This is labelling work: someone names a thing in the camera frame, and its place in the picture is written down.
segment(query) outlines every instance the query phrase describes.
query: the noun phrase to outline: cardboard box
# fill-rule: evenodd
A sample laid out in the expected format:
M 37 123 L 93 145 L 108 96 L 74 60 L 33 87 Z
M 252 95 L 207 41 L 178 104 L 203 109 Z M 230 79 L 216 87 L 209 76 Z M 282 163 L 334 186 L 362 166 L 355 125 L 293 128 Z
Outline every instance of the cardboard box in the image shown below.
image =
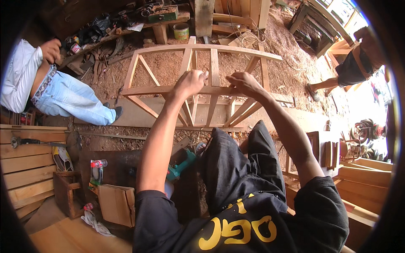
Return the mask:
M 98 200 L 102 217 L 127 227 L 135 226 L 135 189 L 116 185 L 99 185 Z

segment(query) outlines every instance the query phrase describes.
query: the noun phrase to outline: black shoe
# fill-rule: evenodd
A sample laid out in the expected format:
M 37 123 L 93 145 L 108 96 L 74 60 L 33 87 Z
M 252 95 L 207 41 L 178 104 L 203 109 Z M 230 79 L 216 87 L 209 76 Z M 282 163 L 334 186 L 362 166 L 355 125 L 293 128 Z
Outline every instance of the black shoe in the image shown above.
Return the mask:
M 115 110 L 115 120 L 117 120 L 122 115 L 122 112 L 124 111 L 122 106 L 117 106 L 113 110 Z

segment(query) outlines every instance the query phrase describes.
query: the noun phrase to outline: belt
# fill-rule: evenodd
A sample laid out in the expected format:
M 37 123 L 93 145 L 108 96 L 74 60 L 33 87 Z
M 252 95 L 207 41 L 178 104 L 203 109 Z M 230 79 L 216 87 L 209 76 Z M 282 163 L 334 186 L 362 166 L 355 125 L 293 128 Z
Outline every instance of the belt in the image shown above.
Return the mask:
M 41 98 L 42 94 L 45 92 L 46 88 L 52 81 L 52 77 L 56 74 L 58 69 L 56 68 L 56 65 L 51 65 L 49 68 L 49 71 L 42 81 L 41 85 L 39 85 L 38 89 L 36 90 L 34 96 L 31 98 L 31 102 L 35 105 L 39 99 Z

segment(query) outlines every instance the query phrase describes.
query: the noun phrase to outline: light blue jeans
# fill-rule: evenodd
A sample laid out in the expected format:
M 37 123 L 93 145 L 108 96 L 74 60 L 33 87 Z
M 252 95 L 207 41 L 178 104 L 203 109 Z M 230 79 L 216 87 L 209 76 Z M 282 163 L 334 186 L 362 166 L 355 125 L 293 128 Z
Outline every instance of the light blue jeans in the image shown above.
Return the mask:
M 103 106 L 90 86 L 59 71 L 35 106 L 47 115 L 73 115 L 94 125 L 110 125 L 115 121 L 115 110 Z

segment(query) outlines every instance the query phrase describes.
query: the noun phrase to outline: hand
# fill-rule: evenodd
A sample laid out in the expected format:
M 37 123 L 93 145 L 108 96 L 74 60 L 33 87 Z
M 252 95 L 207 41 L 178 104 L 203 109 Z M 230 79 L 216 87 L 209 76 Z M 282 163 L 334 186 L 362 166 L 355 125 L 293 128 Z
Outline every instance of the hand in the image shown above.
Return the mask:
M 235 72 L 225 78 L 240 92 L 250 98 L 254 98 L 255 100 L 258 100 L 257 97 L 263 92 L 266 92 L 266 90 L 248 72 Z
M 53 64 L 55 60 L 60 60 L 59 48 L 61 46 L 62 44 L 57 38 L 42 44 L 40 48 L 42 50 L 43 59 L 49 61 L 50 64 Z
M 173 94 L 182 100 L 197 94 L 204 86 L 204 80 L 208 78 L 208 71 L 201 70 L 186 71 L 177 81 Z

